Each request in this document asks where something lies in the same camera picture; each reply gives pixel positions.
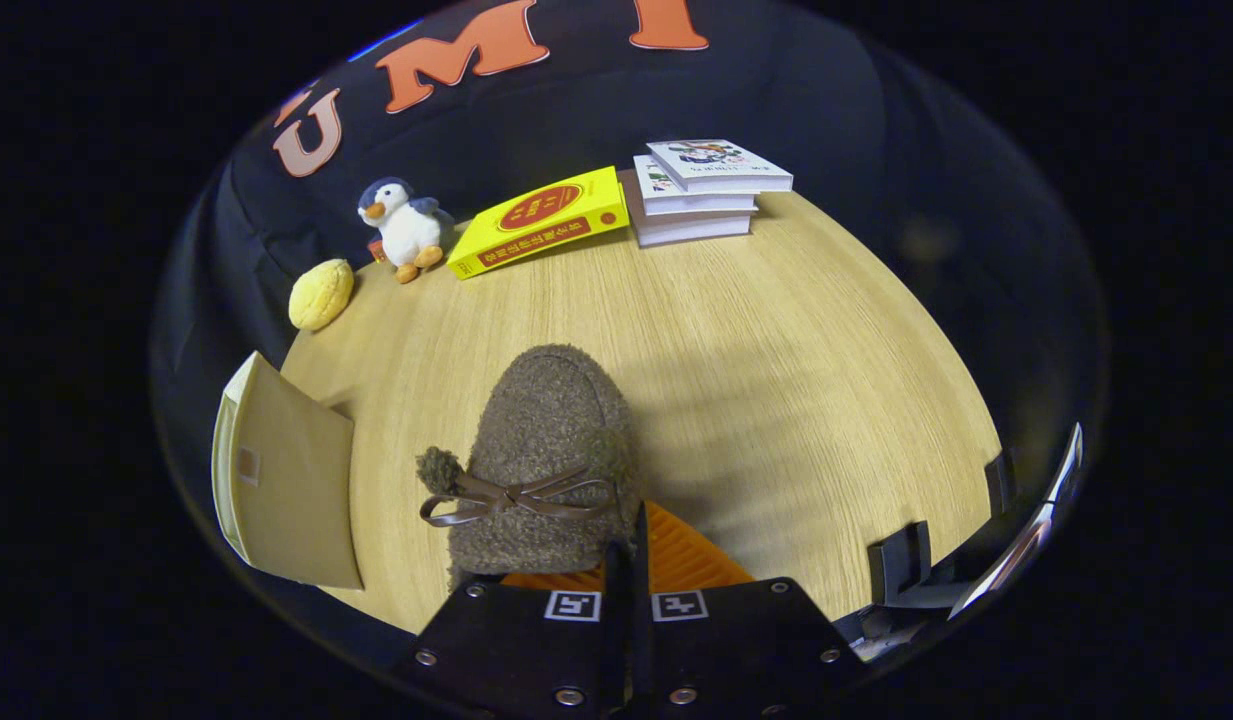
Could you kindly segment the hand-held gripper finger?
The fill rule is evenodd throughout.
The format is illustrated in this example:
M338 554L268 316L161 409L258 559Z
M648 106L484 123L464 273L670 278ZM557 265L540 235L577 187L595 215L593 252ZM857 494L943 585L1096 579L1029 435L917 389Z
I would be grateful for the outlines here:
M628 563L602 591L473 577L402 652L396 678L457 716L612 716L625 705Z
M862 661L789 577L651 592L647 510L636 529L634 719L830 719Z

